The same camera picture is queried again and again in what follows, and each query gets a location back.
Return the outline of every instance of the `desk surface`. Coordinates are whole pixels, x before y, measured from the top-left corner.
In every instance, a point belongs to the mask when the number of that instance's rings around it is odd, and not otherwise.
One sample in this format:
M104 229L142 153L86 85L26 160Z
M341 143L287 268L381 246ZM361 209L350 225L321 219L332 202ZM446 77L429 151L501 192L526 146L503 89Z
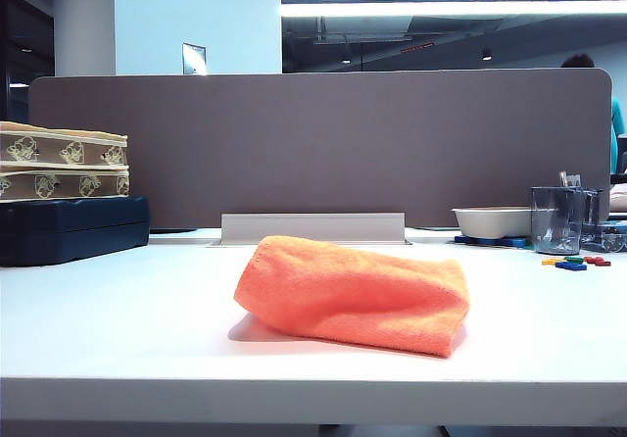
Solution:
M253 246L149 245L0 268L3 418L627 425L626 256L361 249L461 262L450 359L281 336L232 300Z

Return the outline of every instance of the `dark blue case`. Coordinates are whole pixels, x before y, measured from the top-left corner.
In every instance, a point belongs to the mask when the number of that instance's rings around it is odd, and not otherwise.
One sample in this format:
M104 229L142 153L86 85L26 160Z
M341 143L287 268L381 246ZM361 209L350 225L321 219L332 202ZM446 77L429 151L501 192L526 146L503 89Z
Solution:
M45 266L148 244L145 197L0 204L0 266Z

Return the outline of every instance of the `towel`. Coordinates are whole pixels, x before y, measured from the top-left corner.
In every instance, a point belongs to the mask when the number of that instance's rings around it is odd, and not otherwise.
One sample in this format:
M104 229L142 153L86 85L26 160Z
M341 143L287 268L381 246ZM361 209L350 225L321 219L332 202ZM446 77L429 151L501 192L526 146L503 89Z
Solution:
M270 327L449 357L468 311L456 261L400 259L303 238L268 236L235 300Z

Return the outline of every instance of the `yellow block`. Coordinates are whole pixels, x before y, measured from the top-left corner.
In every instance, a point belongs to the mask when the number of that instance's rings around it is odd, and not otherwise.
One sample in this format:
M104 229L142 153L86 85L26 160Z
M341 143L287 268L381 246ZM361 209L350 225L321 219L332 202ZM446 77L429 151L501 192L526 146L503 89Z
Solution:
M564 262L564 259L556 259L556 258L542 259L543 266L554 266L557 263L563 263L563 262Z

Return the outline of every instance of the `white bowl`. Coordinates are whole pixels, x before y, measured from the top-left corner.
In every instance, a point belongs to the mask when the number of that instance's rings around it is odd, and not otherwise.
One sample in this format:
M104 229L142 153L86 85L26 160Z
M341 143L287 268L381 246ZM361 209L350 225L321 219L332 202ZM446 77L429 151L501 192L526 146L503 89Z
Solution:
M461 234L471 238L499 239L531 235L529 207L453 209Z

